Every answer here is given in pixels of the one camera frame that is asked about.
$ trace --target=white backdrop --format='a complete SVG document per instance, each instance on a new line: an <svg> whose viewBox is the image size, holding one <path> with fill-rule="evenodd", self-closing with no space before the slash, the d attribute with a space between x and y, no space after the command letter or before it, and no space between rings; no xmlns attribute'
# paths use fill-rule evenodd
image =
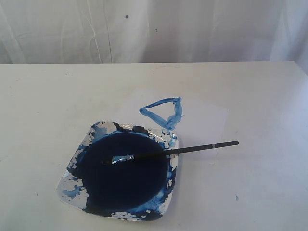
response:
<svg viewBox="0 0 308 231"><path fill-rule="evenodd" d="M0 0L0 63L295 60L307 0Z"/></svg>

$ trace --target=white paper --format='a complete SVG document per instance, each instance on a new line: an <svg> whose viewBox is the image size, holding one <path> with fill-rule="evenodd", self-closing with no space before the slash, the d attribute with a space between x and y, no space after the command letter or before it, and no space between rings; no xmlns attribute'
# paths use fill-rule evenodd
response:
<svg viewBox="0 0 308 231"><path fill-rule="evenodd" d="M158 100L171 97L180 97L180 95L160 94L148 90L136 91L122 105L113 117L113 120L119 123L161 128L150 118L142 115L139 109ZM183 108L183 117L174 129L174 132L179 138L179 147L221 142L221 136L228 116L227 109L206 102L185 98L182 98L181 105ZM166 103L148 110L167 119L170 115L174 114L174 105L172 103ZM217 153L217 150L200 151L192 154L184 154L183 156L189 155L190 158L203 159L204 152L207 155L213 155Z"/></svg>

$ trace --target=table surface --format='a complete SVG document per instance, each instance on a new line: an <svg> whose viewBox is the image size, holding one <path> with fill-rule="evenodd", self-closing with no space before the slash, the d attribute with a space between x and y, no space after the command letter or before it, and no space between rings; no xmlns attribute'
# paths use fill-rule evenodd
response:
<svg viewBox="0 0 308 231"><path fill-rule="evenodd" d="M308 78L294 62L13 64L0 76L0 230L307 230ZM183 161L157 221L63 204L55 188L89 124L137 89L228 108L222 139L241 145L212 166Z"/></svg>

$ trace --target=paintbrush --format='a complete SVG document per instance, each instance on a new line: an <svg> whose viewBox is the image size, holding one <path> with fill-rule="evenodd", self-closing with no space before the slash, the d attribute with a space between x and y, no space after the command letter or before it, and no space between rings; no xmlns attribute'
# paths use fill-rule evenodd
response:
<svg viewBox="0 0 308 231"><path fill-rule="evenodd" d="M234 146L238 144L239 144L238 141L232 141L232 142L225 142L225 143L214 143L214 144L207 144L207 145L200 145L200 146L193 146L193 147L186 147L186 148L162 150L162 151L153 152L153 153L142 153L142 154L136 154L136 155L123 155L123 156L109 156L109 157L106 157L102 161L102 164L110 165L110 164L116 164L118 162L129 161L129 160L139 160L139 159L146 159L150 157L152 158L152 157L159 157L159 156L166 156L166 155L190 153L190 152L202 151L206 149Z"/></svg>

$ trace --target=paint palette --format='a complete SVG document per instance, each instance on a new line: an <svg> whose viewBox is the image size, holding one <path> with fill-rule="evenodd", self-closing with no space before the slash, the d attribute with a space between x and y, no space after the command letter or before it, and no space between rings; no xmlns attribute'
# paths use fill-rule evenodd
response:
<svg viewBox="0 0 308 231"><path fill-rule="evenodd" d="M178 155L104 165L107 156L178 148L168 130L115 122L91 126L57 187L62 201L104 217L147 221L160 218L172 196Z"/></svg>

